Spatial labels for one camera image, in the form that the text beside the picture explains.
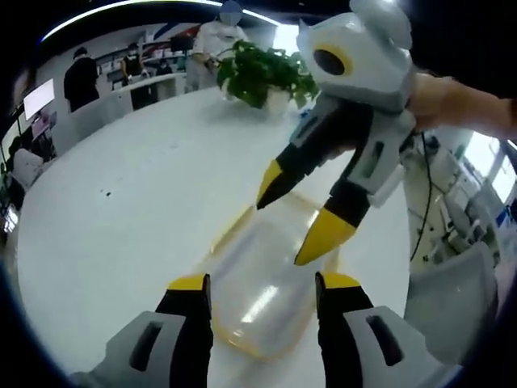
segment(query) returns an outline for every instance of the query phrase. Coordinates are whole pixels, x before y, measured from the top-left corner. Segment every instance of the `human arm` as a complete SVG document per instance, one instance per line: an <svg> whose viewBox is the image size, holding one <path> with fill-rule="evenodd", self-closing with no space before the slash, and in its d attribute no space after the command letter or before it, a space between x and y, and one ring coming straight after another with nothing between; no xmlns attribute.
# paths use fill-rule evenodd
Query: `human arm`
<svg viewBox="0 0 517 388"><path fill-rule="evenodd" d="M517 137L517 100L500 99L452 78L417 74L409 109L420 131L445 124L499 139Z"/></svg>
<svg viewBox="0 0 517 388"><path fill-rule="evenodd" d="M124 76L124 78L129 78L126 69L126 61L124 59L120 61L120 70L122 71L122 75Z"/></svg>
<svg viewBox="0 0 517 388"><path fill-rule="evenodd" d="M138 63L140 63L140 71L142 73L149 73L146 69L145 69L145 65L144 65L144 60L142 59L142 55L139 55L138 56Z"/></svg>
<svg viewBox="0 0 517 388"><path fill-rule="evenodd" d="M90 61L90 76L93 82L97 82L97 78L99 78L99 73L97 73L97 62L94 59Z"/></svg>
<svg viewBox="0 0 517 388"><path fill-rule="evenodd" d="M206 27L201 26L195 37L194 46L192 47L192 59L201 65L205 65L209 59L209 55L205 53L206 45Z"/></svg>
<svg viewBox="0 0 517 388"><path fill-rule="evenodd" d="M244 40L245 42L250 41L250 38L248 38L248 35L246 35L246 33L239 26L237 26L237 36L238 36L239 40Z"/></svg>

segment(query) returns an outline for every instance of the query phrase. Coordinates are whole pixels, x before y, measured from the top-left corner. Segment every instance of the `ceiling light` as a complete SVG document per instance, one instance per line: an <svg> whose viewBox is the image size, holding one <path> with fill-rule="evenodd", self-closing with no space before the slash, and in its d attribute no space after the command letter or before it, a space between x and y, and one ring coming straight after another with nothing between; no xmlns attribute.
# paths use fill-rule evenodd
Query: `ceiling light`
<svg viewBox="0 0 517 388"><path fill-rule="evenodd" d="M195 4L202 4L202 5L206 5L206 6L222 6L221 2L213 2L211 0L125 0L123 2L116 2L113 4L108 4L106 6L101 6L99 8L95 8L94 10L89 10L80 15L74 16L72 19L69 19L64 23L61 23L57 27L50 30L43 38L41 38L40 43L43 42L44 40L47 40L50 36L54 35L56 32L60 31L61 29L69 26L72 23L77 22L78 20L84 19L87 16L91 16L91 15L97 14L102 11L107 11L107 10L110 10L113 8L117 8L119 6L131 6L133 4L144 4L147 2L193 2ZM275 26L280 25L279 22L277 22L273 19L270 19L264 15L257 14L256 12L248 11L248 10L242 10L242 11L249 16L254 16L257 19L261 19L261 20L271 23Z"/></svg>

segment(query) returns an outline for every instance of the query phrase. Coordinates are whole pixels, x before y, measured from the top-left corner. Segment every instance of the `yellow ring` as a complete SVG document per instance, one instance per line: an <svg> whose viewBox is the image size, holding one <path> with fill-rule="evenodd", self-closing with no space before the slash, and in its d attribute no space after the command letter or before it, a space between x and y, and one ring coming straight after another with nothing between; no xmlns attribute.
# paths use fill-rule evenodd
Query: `yellow ring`
<svg viewBox="0 0 517 388"><path fill-rule="evenodd" d="M354 71L352 59L346 55L340 47L334 46L332 44L317 44L314 50L324 50L334 54L345 67L345 72L343 75L350 75L352 74L352 71Z"/></svg>

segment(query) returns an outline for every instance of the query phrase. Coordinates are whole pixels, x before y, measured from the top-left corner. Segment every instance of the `white robot head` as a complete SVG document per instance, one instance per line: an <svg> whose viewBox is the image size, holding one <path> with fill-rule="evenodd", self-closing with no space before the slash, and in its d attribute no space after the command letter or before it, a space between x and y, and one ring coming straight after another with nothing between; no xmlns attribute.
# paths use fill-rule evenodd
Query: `white robot head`
<svg viewBox="0 0 517 388"><path fill-rule="evenodd" d="M301 55L323 92L399 112L414 74L410 22L387 0L352 0L350 6L353 13L301 29Z"/></svg>

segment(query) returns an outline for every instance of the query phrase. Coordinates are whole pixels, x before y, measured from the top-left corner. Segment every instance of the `monitor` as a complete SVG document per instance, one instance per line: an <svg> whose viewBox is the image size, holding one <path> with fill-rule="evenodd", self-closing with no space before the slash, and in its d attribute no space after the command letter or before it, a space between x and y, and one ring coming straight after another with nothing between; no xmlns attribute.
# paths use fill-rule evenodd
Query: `monitor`
<svg viewBox="0 0 517 388"><path fill-rule="evenodd" d="M25 107L25 120L29 121L45 105L54 100L54 80L49 79L43 85L38 86L23 99Z"/></svg>

